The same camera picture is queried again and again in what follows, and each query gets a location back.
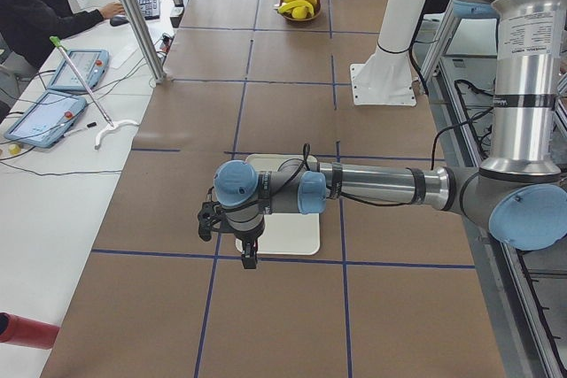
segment tablet device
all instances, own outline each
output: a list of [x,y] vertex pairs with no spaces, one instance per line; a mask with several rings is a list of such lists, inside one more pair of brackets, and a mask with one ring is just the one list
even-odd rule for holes
[[[100,82],[110,61],[108,50],[71,49],[67,52],[67,55],[91,89]],[[47,89],[61,92],[85,92],[85,88],[64,59],[55,70]]]
[[46,90],[4,137],[39,148],[49,148],[70,128],[87,106],[80,96]]

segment black sleeve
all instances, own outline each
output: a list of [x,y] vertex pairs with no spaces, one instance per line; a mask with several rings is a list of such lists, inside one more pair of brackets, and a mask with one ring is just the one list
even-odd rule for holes
[[60,38],[77,35],[104,20],[98,10],[61,18],[42,0],[0,0],[0,4],[45,35]]

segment white table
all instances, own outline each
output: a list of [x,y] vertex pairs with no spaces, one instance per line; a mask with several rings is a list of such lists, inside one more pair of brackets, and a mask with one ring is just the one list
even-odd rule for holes
[[[171,0],[162,0],[160,20],[146,21],[153,41],[162,33],[173,33],[169,22],[171,8]],[[69,49],[110,51],[110,67],[100,85],[123,77],[140,59],[140,64],[145,64],[130,25],[111,27],[107,20],[65,39],[63,44]],[[42,70],[54,69],[60,61],[55,50]],[[139,122],[153,86],[150,69],[144,65],[100,102],[113,120]],[[22,100],[35,101],[42,93],[43,85],[35,79],[12,111],[25,111],[30,104]],[[14,120],[6,119],[0,125],[0,135]],[[35,149],[9,164],[38,173],[121,170],[137,127],[121,127],[103,139],[99,150],[94,150],[95,135],[106,124],[94,105],[87,108],[74,128],[91,121],[96,121],[97,126],[70,135],[48,150]],[[1,158],[10,157],[8,145],[0,148],[4,151]],[[120,174],[38,177],[0,165],[0,312],[58,325],[62,322],[119,177]],[[0,344],[2,376],[37,378],[49,354],[50,351]]]

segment red cup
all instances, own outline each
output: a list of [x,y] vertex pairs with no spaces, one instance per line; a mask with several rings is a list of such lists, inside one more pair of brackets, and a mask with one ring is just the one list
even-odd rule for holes
[[0,343],[50,349],[58,332],[59,327],[49,323],[0,313]]

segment bunch of bananas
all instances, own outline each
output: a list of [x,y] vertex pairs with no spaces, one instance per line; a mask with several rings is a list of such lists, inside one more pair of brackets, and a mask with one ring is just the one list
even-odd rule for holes
[[319,0],[280,0],[276,6],[277,13],[298,20],[312,19],[319,8]]

